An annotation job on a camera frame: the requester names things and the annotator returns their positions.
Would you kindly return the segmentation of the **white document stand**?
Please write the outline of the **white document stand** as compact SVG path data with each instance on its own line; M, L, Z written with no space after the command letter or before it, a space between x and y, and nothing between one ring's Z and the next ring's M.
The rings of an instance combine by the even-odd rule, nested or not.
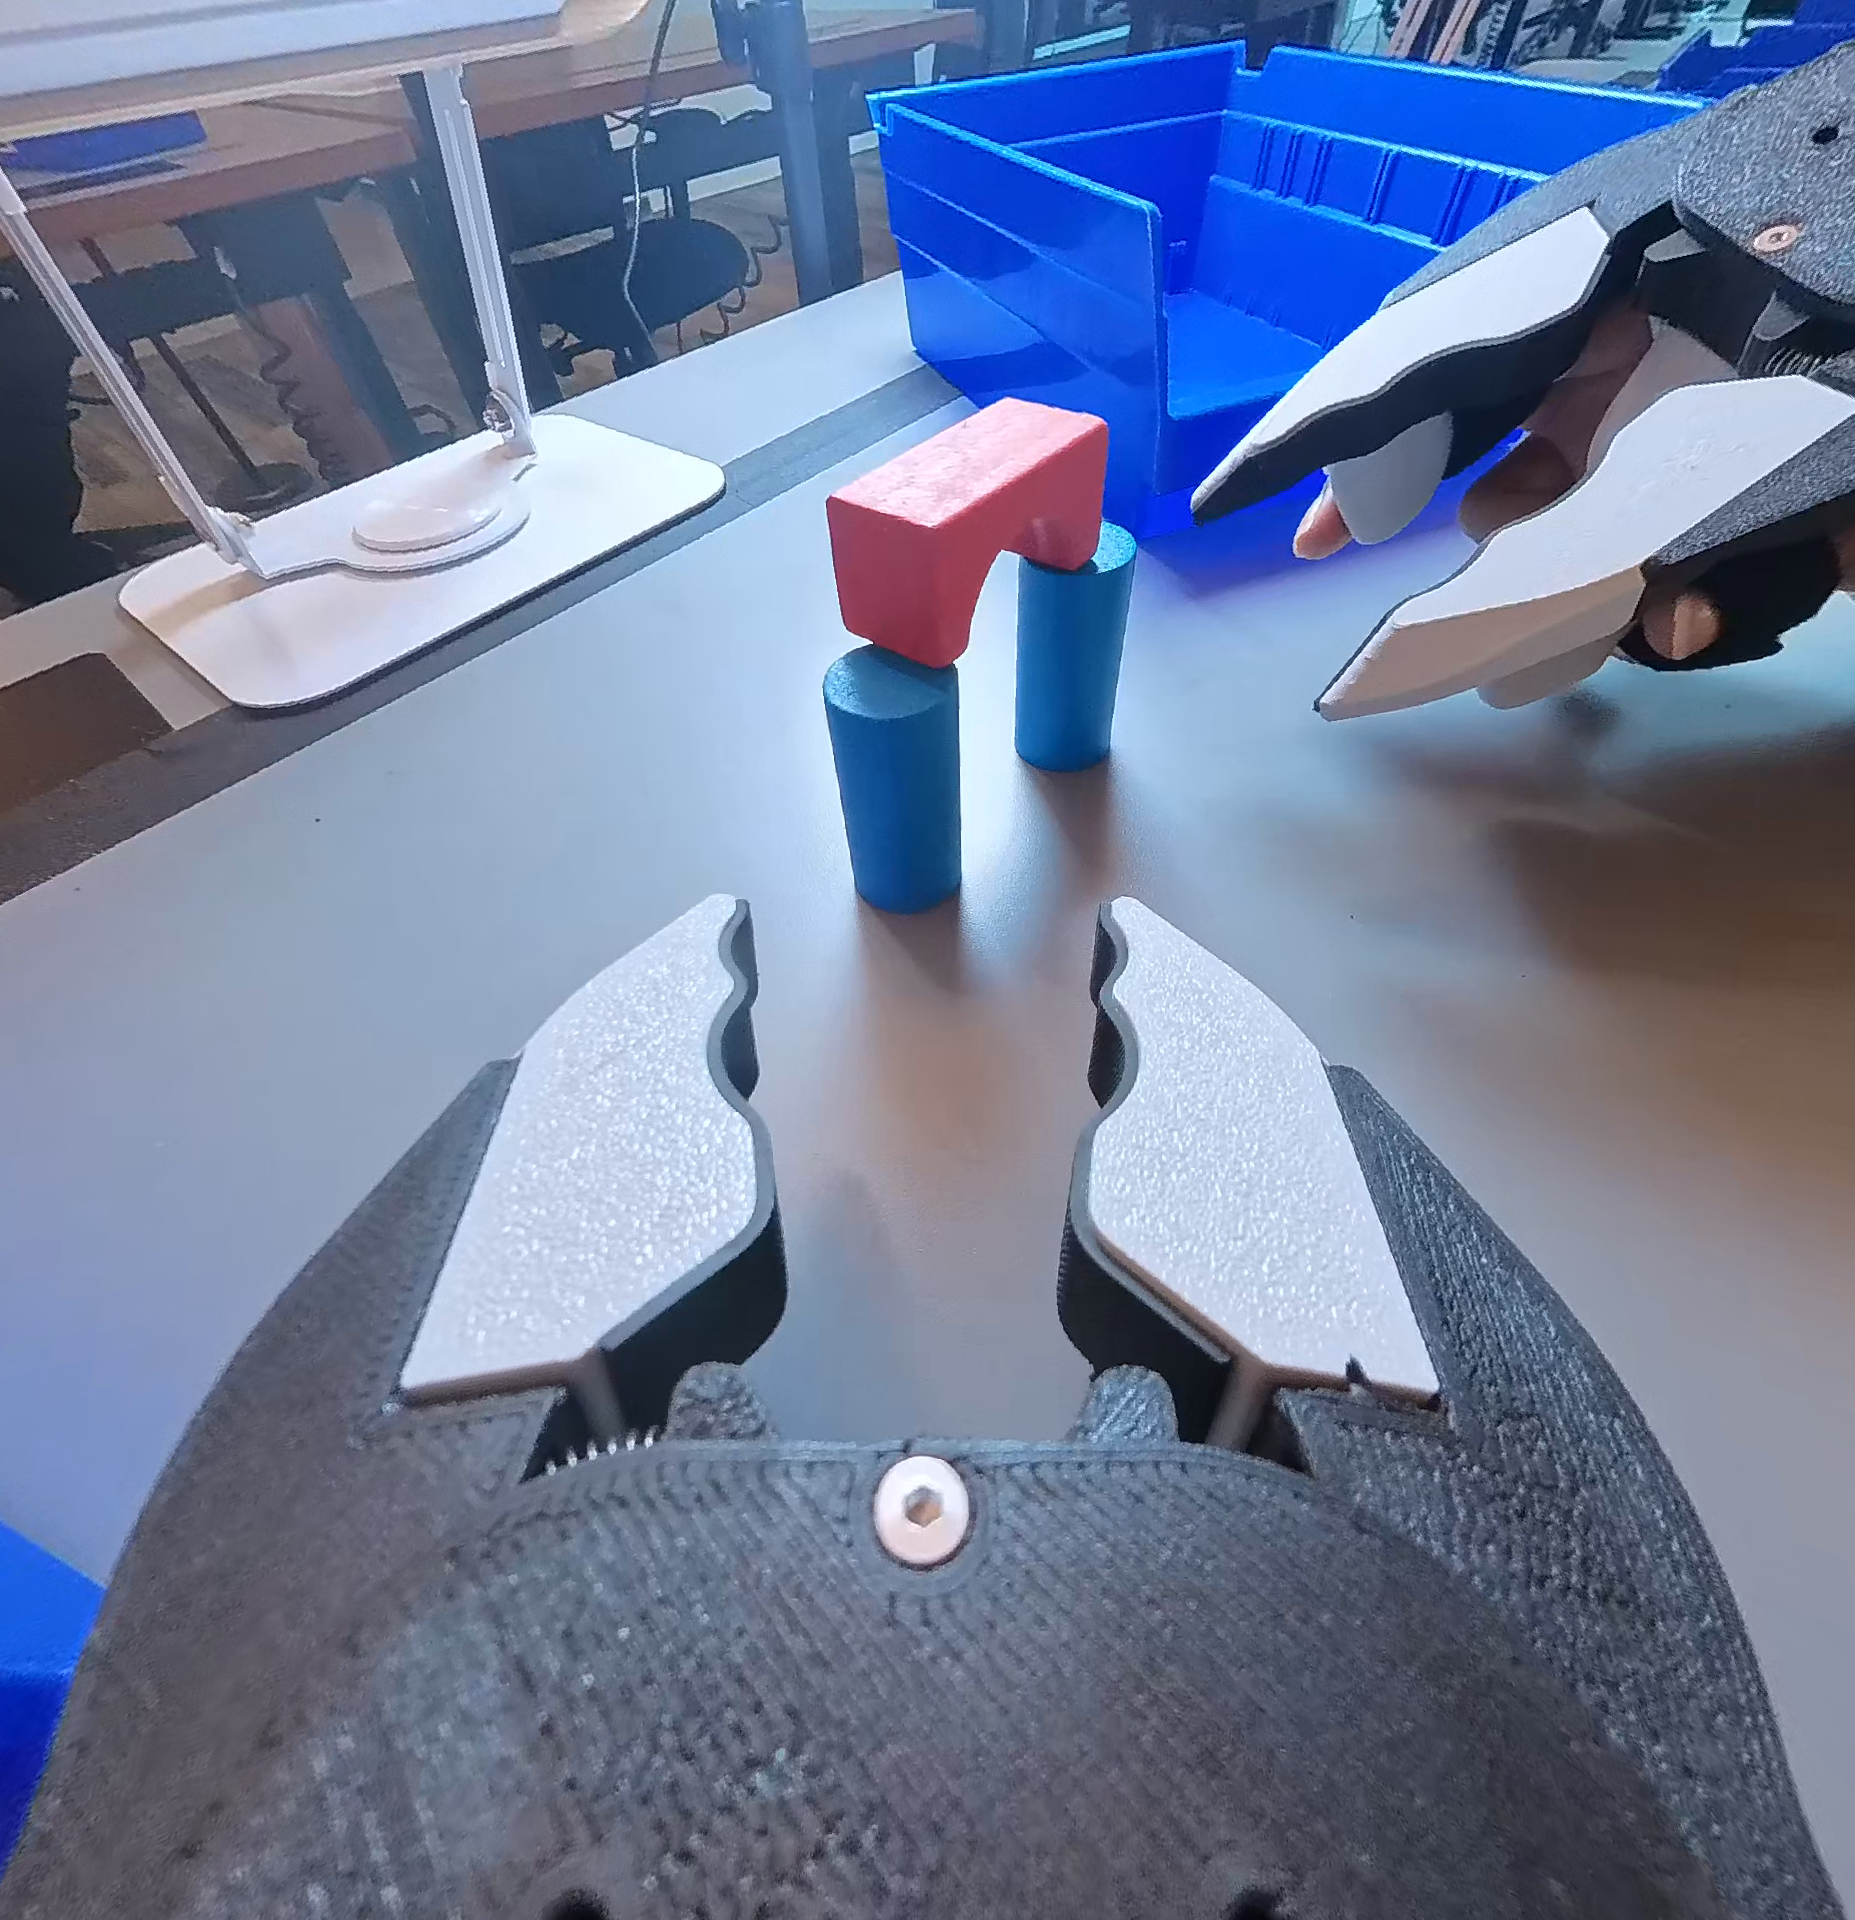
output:
M260 522L200 492L0 165L2 236L200 536L128 576L121 608L224 702L338 697L722 495L719 463L531 410L461 69L562 41L562 3L0 5L0 144L328 79L422 79L487 426Z

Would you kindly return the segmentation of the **wooden desk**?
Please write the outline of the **wooden desk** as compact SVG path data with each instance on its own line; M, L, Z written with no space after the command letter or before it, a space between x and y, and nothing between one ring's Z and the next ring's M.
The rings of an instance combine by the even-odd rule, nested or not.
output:
M855 66L925 47L975 47L981 15L928 5L806 5L816 71ZM624 113L640 100L658 9L605 26L598 5L549 54L470 65L464 88L483 136ZM414 119L398 83L319 83L314 91L201 111L205 139L165 173L77 182L31 204L51 244L178 223L244 200L376 176L414 162Z

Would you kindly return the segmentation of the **blue plastic bin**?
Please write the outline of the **blue plastic bin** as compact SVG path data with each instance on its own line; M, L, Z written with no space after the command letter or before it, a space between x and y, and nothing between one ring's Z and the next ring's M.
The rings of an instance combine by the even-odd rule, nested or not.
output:
M1855 3L1744 5L1719 14L1669 56L1659 93L1724 97L1762 83L1855 37Z
M1106 516L1189 524L1299 373L1540 179L1687 94L1241 44L870 97L915 352L1109 426Z
M0 1520L0 1879L25 1830L101 1589Z

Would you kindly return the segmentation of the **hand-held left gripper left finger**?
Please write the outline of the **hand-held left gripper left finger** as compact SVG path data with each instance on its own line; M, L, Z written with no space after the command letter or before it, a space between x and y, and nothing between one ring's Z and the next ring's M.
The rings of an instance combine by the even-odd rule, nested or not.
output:
M553 1387L582 1452L658 1436L678 1381L786 1306L747 899L609 963L513 1062L402 1366L412 1406Z

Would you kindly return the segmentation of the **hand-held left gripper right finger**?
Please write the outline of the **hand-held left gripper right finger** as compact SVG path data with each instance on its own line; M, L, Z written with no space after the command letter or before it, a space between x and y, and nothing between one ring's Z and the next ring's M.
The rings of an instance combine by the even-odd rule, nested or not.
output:
M1436 1406L1441 1383L1329 1069L1273 997L1137 899L1098 911L1098 1103L1060 1324L1147 1369L1182 1441L1250 1447L1286 1387Z

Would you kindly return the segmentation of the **red wooden arch block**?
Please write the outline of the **red wooden arch block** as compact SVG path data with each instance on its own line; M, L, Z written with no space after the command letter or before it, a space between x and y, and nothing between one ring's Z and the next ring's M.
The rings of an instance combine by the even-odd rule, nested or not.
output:
M1096 554L1106 419L1003 397L826 500L844 625L925 667L955 666L1003 553L1079 573Z

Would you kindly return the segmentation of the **blue wooden cylinder block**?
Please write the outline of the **blue wooden cylinder block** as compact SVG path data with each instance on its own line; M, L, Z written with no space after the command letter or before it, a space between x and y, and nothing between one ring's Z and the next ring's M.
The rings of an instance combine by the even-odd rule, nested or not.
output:
M869 643L826 670L823 704L860 898L934 908L963 880L957 667Z
M1016 625L1016 752L1041 772L1109 755L1136 575L1136 539L1103 519L1081 571L1023 560Z

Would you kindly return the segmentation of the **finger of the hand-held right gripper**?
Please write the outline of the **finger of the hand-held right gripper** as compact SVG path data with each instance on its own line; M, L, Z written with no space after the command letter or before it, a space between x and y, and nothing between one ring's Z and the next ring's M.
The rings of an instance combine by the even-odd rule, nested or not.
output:
M1804 373L1666 390L1578 488L1389 611L1316 710L1339 723L1420 706L1612 643L1677 541L1853 418L1855 394Z
M1671 223L1668 204L1625 227L1574 207L1380 308L1200 481L1194 522L1326 470L1347 526L1412 524L1471 459L1462 418L1486 418L1490 439L1525 419Z

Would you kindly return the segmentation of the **black office chair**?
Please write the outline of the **black office chair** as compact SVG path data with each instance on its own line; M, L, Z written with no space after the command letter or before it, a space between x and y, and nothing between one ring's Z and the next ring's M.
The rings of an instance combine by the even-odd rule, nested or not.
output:
M652 333L742 288L748 252L689 213L713 113L668 111L618 147L603 119L481 144L489 193L517 280L556 376L607 352L618 373L657 361Z

